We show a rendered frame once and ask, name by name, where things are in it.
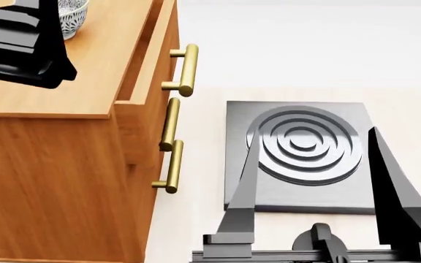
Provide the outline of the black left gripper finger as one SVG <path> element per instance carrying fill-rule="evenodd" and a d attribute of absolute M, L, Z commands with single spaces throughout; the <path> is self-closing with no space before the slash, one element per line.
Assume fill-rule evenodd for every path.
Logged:
<path fill-rule="evenodd" d="M 77 70 L 68 59 L 58 17 L 58 0 L 38 0 L 40 19 L 39 70 L 43 88 L 57 88 L 63 80 L 75 80 Z"/>

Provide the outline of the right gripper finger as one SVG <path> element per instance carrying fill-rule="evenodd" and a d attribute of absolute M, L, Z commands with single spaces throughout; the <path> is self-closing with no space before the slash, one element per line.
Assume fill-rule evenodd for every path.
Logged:
<path fill-rule="evenodd" d="M 238 187 L 215 234 L 203 236 L 203 257 L 251 258 L 254 243 L 254 212 L 259 169 L 259 131 L 253 133 Z"/>
<path fill-rule="evenodd" d="M 421 196 L 376 127 L 368 131 L 368 161 L 379 244 L 421 259 Z"/>

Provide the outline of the white patterned bowl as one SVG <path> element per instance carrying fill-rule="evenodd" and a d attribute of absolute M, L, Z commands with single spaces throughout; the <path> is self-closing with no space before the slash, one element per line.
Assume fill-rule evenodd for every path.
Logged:
<path fill-rule="evenodd" d="M 58 14 L 64 40 L 73 38 L 84 24 L 90 0 L 58 0 Z"/>

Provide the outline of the grey stove burner plate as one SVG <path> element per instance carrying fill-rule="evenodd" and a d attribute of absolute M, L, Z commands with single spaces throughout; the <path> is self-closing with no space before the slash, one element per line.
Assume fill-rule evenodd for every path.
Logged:
<path fill-rule="evenodd" d="M 367 151 L 372 126 L 360 102 L 229 101 L 225 201 L 258 134 L 257 211 L 373 214 Z"/>

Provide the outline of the wooden cabinet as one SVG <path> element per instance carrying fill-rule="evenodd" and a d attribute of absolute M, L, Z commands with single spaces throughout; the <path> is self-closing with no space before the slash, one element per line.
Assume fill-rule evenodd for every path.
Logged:
<path fill-rule="evenodd" d="M 90 1 L 65 42 L 75 80 L 0 81 L 0 262 L 145 261 L 172 151 L 127 164 L 114 104 L 152 1 Z"/>

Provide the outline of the open wooden drawer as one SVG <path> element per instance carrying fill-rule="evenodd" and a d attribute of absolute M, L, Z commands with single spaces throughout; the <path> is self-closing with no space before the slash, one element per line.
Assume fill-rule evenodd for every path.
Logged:
<path fill-rule="evenodd" d="M 167 109 L 168 91 L 162 83 L 173 79 L 179 47 L 176 0 L 153 0 L 114 104 L 127 164 L 152 166 Z"/>

